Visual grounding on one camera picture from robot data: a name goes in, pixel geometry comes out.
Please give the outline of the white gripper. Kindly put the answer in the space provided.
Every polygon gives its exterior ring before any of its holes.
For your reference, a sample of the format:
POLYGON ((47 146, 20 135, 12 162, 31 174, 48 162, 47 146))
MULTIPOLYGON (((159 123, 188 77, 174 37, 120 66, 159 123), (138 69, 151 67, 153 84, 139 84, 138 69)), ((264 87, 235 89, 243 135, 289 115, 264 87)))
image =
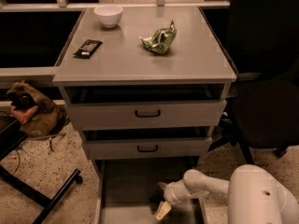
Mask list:
POLYGON ((200 187, 194 181, 186 181, 183 179, 169 184, 158 182, 158 186, 164 191, 164 199, 166 200, 166 202, 160 202, 154 214, 158 221, 166 217, 171 211, 172 205, 177 205, 187 200, 199 199, 208 194, 207 190, 200 187))

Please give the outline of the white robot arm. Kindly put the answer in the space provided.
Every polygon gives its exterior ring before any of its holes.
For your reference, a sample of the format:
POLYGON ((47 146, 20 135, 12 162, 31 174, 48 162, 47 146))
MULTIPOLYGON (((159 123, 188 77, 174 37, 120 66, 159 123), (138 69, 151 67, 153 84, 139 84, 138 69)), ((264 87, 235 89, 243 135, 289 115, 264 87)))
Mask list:
POLYGON ((265 169, 252 164, 237 167, 228 180, 191 169, 179 181, 159 186, 163 197, 154 213, 157 220, 173 206, 206 193, 227 199, 228 224, 296 224, 299 219, 299 202, 293 194, 265 169))

